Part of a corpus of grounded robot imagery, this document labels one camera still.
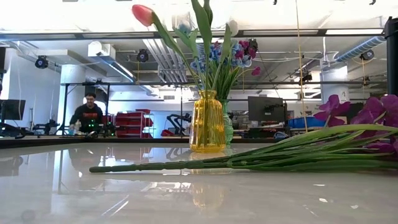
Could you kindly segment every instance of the blue bin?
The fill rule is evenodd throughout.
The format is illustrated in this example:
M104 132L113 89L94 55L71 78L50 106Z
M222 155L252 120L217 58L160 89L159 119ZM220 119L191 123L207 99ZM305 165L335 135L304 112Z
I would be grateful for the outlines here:
M314 117L306 117L307 127L324 127L326 121L320 121ZM305 128L304 118L294 118L288 120L290 128Z

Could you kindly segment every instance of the yellow glass vase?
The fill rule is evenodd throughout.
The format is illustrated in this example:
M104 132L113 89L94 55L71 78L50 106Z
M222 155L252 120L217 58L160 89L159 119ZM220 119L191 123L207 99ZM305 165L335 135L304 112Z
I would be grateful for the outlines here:
M193 105L189 143L194 152L214 153L225 148L223 106L215 99L216 94L214 90L201 90L201 99Z

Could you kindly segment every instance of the man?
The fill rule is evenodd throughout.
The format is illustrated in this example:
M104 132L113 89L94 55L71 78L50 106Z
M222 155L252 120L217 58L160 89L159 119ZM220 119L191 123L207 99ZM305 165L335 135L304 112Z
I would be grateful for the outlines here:
M81 123L80 131L88 133L93 130L89 126L89 124L93 123L92 120L94 120L95 124L102 124L102 110L94 103L96 98L95 93L87 93L85 97L87 103L76 109L75 114L70 120L69 129L74 129L75 123L79 120Z

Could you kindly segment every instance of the monitor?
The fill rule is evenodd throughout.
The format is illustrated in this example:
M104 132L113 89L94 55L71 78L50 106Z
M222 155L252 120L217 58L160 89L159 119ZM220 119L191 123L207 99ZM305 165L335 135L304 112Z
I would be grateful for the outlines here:
M7 119L22 121L24 117L25 102L26 100L21 100L21 107L19 107L19 100L0 100L1 121Z
M282 98L249 96L248 102L250 121L265 121L267 124L279 124L286 121Z

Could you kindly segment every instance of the black t-shirt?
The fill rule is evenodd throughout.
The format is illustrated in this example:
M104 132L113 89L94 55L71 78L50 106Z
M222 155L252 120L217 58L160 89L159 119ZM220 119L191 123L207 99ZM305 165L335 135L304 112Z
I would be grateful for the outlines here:
M102 124L102 110L96 104L93 108L89 108L85 104L81 105L76 109L70 124L75 124L77 120L80 120L82 128L87 127L91 120L94 120L96 124Z

